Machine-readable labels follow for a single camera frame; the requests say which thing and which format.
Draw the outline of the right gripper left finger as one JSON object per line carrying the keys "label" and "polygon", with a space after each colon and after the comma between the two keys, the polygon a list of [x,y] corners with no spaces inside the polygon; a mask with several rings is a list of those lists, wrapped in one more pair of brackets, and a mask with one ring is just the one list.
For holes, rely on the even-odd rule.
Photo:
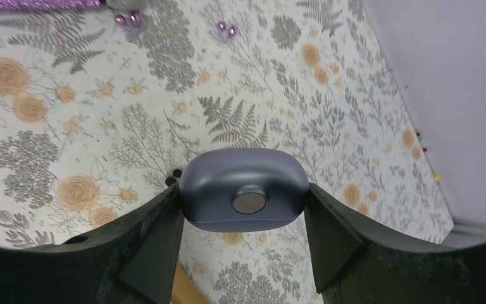
{"label": "right gripper left finger", "polygon": [[169,303],[183,224],[171,186],[63,244],[0,247],[0,303]]}

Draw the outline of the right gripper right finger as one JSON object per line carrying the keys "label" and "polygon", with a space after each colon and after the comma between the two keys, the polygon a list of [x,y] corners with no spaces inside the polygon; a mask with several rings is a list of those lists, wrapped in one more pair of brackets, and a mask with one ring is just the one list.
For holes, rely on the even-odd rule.
{"label": "right gripper right finger", "polygon": [[316,184],[304,217],[325,303],[486,303],[486,242],[453,248],[408,236]]}

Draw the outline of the lavender earbud charging case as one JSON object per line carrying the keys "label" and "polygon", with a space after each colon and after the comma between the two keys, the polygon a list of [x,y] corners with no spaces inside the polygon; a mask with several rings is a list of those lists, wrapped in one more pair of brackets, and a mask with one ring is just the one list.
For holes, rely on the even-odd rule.
{"label": "lavender earbud charging case", "polygon": [[209,232],[284,227],[303,212],[308,176],[290,154],[266,148],[225,148],[194,158],[178,185],[185,218]]}

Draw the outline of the purple earbud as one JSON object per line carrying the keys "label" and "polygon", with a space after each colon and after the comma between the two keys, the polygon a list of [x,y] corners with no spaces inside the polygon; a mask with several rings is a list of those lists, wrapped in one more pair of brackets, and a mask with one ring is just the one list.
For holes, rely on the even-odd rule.
{"label": "purple earbud", "polygon": [[217,23],[218,37],[224,43],[231,43],[237,34],[235,25],[227,25],[224,21]]}
{"label": "purple earbud", "polygon": [[142,20],[139,12],[131,11],[128,16],[116,14],[114,19],[117,26],[120,27],[127,35],[139,34],[142,27]]}

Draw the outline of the gold microphone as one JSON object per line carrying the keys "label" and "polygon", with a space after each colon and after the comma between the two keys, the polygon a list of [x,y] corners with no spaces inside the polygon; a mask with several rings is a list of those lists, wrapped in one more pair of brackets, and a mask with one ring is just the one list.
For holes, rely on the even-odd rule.
{"label": "gold microphone", "polygon": [[175,275],[171,292],[172,304],[208,304],[207,299],[196,288],[195,284],[187,276],[182,266],[178,263],[175,267]]}

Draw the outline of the black earbud upper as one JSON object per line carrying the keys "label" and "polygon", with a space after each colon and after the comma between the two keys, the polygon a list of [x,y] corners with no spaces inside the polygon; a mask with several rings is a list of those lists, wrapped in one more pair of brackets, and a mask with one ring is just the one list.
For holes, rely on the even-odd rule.
{"label": "black earbud upper", "polygon": [[165,184],[170,187],[172,186],[173,184],[176,184],[179,182],[181,176],[182,176],[182,169],[180,168],[177,168],[177,169],[174,169],[172,170],[166,177],[165,179]]}

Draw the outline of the floral table mat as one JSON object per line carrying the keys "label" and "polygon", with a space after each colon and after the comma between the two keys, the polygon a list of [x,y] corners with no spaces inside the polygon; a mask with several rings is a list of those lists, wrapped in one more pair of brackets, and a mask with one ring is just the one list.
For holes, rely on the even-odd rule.
{"label": "floral table mat", "polygon": [[[138,35],[115,15],[137,11]],[[235,25],[231,43],[217,23]],[[0,247],[60,244],[220,148],[294,156],[357,212],[453,228],[361,1],[0,11]]]}

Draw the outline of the purple glitter microphone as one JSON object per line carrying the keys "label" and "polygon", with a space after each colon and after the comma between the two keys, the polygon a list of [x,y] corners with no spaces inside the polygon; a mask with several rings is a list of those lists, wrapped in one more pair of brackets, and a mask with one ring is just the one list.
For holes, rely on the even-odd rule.
{"label": "purple glitter microphone", "polygon": [[62,11],[107,6],[115,10],[141,10],[146,0],[0,0],[0,11]]}

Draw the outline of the coloured beads at wall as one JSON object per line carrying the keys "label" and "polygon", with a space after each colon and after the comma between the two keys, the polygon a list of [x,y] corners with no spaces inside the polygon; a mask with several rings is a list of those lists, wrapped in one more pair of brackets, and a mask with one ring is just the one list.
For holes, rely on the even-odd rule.
{"label": "coloured beads at wall", "polygon": [[[422,152],[423,153],[427,153],[428,147],[425,146],[425,144],[423,143],[424,137],[422,136],[422,133],[421,133],[420,129],[419,128],[415,128],[414,129],[414,133],[416,135],[416,138],[417,138],[418,142],[421,144],[421,150],[422,150]],[[440,180],[441,180],[440,174],[437,171],[435,171],[434,169],[432,169],[432,176],[433,176],[433,179],[434,179],[435,182],[437,182],[437,183],[440,182]]]}

